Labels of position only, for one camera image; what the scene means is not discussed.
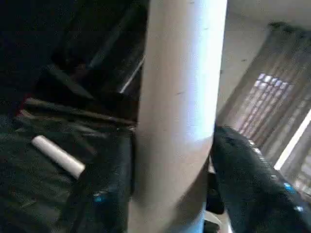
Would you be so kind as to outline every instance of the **white wall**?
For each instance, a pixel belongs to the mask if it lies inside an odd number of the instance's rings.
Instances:
[[[217,113],[240,82],[268,34],[265,24],[235,13],[227,14]]]

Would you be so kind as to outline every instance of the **white object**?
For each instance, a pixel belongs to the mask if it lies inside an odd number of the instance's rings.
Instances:
[[[69,172],[74,178],[78,179],[84,171],[85,165],[72,155],[61,149],[58,145],[39,135],[32,140],[32,144],[43,154],[58,163],[64,170]]]
[[[129,233],[199,233],[226,0],[152,0]]]

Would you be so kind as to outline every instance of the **white cardboard tube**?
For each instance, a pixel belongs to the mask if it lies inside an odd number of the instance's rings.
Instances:
[[[74,178],[78,179],[84,171],[85,165],[72,155],[61,149],[58,145],[39,135],[32,140],[32,144],[43,154],[58,163],[64,170],[69,172]]]
[[[226,0],[151,0],[129,233],[200,233]]]

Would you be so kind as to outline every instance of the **ceiling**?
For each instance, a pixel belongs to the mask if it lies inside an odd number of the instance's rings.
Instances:
[[[311,0],[228,0],[229,11],[261,21],[311,30]]]

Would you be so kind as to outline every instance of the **curtain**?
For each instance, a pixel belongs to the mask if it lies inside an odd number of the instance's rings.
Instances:
[[[301,135],[281,174],[311,203],[311,123]]]
[[[311,108],[311,34],[274,24],[217,118],[274,165]]]

